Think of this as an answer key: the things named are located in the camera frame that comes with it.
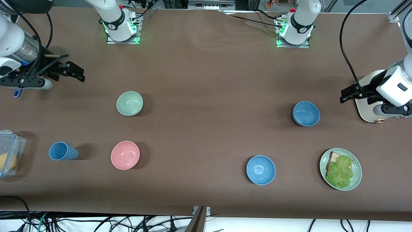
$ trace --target pink bowl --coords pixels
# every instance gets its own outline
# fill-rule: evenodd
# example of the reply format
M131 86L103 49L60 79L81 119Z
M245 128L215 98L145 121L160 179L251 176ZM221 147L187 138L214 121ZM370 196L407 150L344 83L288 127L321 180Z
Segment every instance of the pink bowl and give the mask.
M130 141L118 143L112 150L112 164L120 169L127 170L134 167L140 158L140 151L136 144Z

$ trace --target green plate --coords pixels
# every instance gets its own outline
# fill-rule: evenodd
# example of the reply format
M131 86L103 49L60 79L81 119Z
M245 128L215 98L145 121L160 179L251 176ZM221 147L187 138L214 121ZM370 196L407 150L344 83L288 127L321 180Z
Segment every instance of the green plate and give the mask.
M327 180L326 180L326 166L328 165L328 161L330 158L330 153L331 152L336 152L339 155L343 155L343 156L350 156L351 160L353 160L353 164L352 164L352 171L353 171L353 177L351 178L351 183L349 184L349 186L345 187L345 188L338 188L335 187L333 185L331 185ZM321 158L321 162L319 164L319 168L321 170L321 175L323 177L323 179L326 181L326 183L328 183L330 186L332 186L333 188L337 189L337 190L342 190L342 191L349 191L352 190L354 188L356 188L359 183L361 182L362 179L362 168L361 168L361 164L359 163L359 160L349 151L342 149L342 148L332 148L327 150Z

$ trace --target lemon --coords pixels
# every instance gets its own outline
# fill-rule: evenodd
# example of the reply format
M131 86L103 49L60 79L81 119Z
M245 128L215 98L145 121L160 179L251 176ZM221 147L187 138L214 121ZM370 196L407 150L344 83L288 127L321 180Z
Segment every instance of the lemon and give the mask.
M7 153L3 153L0 155L0 169L3 169L4 164L6 163L6 158L7 158ZM14 168L16 164L17 164L17 159L15 158L12 164L12 167L10 169Z

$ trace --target plastic cup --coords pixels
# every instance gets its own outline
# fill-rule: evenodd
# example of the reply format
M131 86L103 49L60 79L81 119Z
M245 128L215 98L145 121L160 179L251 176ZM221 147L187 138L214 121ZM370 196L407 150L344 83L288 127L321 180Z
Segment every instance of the plastic cup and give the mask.
M65 142L57 142L49 149L49 157L52 160L74 160L78 156L79 151Z

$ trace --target blue handle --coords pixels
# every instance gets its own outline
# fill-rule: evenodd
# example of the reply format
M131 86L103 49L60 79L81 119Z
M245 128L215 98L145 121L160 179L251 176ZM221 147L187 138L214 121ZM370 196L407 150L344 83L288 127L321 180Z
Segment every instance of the blue handle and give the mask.
M20 97L22 91L23 91L23 89L16 89L16 90L14 91L13 97L14 97L14 98Z

